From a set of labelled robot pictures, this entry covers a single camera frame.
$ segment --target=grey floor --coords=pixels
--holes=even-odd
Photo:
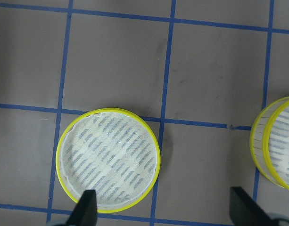
[[[58,138],[103,107],[143,117],[162,166],[99,226],[231,225],[230,186],[289,217],[289,191],[256,173],[248,145],[286,96],[289,0],[0,0],[0,226],[68,217]]]

